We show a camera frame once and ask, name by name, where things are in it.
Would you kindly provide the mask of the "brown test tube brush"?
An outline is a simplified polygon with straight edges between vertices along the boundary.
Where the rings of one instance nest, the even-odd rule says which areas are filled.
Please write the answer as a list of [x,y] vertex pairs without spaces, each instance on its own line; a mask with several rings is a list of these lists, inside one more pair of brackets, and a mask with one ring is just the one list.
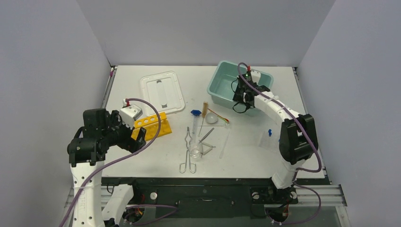
[[201,121],[200,129],[199,129],[198,137],[201,135],[201,130],[203,128],[204,119],[205,119],[205,117],[207,115],[208,107],[209,107],[208,102],[203,102],[202,111],[201,111],[202,121]]

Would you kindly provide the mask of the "yellow test tube rack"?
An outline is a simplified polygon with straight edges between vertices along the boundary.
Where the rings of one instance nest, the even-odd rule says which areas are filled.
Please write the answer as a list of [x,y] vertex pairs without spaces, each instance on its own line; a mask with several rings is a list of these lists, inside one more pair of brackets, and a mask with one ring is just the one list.
[[[165,112],[159,113],[161,117],[161,129],[158,134],[158,137],[165,136],[167,134],[172,133],[172,129],[170,127],[169,121],[167,120],[167,116]],[[152,115],[149,117],[145,117],[139,120],[136,120],[134,123],[135,129],[133,130],[131,137],[133,139],[137,139],[139,136],[139,129],[143,127],[146,129],[145,141],[152,140],[158,129],[158,119],[157,115]]]

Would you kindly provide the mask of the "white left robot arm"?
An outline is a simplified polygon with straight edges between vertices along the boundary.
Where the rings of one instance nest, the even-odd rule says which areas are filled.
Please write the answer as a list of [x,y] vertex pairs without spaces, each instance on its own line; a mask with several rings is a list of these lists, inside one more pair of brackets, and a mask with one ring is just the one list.
[[134,122],[142,115],[137,106],[108,112],[104,108],[83,112],[84,125],[67,146],[70,170],[73,175],[74,227],[105,227],[115,219],[104,220],[101,209],[102,167],[110,147],[118,146],[134,153],[145,146],[146,130],[132,138]]

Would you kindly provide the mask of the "blue funnel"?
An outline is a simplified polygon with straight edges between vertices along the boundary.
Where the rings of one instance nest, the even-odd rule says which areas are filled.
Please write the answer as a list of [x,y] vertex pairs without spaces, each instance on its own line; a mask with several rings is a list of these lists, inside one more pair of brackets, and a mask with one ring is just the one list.
[[198,130],[198,121],[201,116],[201,111],[200,110],[191,110],[191,115],[193,116],[191,137],[195,138],[197,130]]

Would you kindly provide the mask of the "small glass beaker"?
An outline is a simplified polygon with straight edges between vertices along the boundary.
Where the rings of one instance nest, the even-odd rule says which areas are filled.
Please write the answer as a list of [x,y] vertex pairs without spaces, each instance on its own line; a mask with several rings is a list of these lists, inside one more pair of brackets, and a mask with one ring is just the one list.
[[190,155],[192,158],[200,158],[203,153],[203,145],[201,143],[192,144],[190,146]]

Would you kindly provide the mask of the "metal crucible tongs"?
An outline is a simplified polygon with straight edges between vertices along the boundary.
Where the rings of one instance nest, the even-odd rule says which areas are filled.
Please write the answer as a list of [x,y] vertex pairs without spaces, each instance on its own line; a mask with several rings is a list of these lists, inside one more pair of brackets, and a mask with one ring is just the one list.
[[190,145],[191,145],[191,142],[192,142],[192,137],[191,137],[191,133],[190,133],[189,127],[187,127],[184,141],[185,141],[185,146],[186,146],[185,161],[180,163],[179,172],[181,174],[183,174],[188,169],[190,173],[194,174],[197,171],[197,165],[196,165],[196,163],[191,161]]

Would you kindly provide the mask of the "teal plastic bin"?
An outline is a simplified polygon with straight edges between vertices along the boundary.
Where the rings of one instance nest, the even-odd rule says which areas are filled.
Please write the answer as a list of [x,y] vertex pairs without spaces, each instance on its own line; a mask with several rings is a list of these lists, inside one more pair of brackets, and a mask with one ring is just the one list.
[[[230,61],[219,62],[207,87],[207,93],[211,95],[213,103],[231,110],[234,104],[236,104],[236,102],[233,101],[233,97],[235,94],[233,89],[236,89],[238,83],[237,65],[237,63],[233,63]],[[256,82],[257,85],[264,85],[268,88],[272,88],[274,78],[271,74],[259,70],[254,71],[261,74],[261,78],[258,82]],[[245,105],[238,104],[235,109],[241,112],[245,109]],[[249,109],[244,114],[249,116],[257,116],[259,112],[260,111],[258,109]]]

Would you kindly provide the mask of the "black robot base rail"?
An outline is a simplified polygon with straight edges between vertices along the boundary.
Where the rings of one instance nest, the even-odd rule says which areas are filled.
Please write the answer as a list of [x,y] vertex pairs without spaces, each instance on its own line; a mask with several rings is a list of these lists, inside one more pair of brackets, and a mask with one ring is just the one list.
[[172,218],[264,218],[267,211],[277,215],[298,203],[293,186],[276,189],[267,178],[103,177],[101,182],[132,186],[129,204],[159,205],[157,218],[174,207]]

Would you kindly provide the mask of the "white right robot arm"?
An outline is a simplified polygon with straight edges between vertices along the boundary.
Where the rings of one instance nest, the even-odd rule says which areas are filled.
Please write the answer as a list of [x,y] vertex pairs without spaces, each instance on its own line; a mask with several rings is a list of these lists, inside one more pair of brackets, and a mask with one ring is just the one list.
[[279,152],[281,163],[271,180],[274,185],[267,188],[267,197],[278,202],[286,195],[285,188],[293,185],[303,164],[318,150],[314,118],[300,114],[281,102],[266,86],[258,86],[250,73],[237,76],[237,87],[233,100],[244,104],[246,109],[256,108],[281,127]]

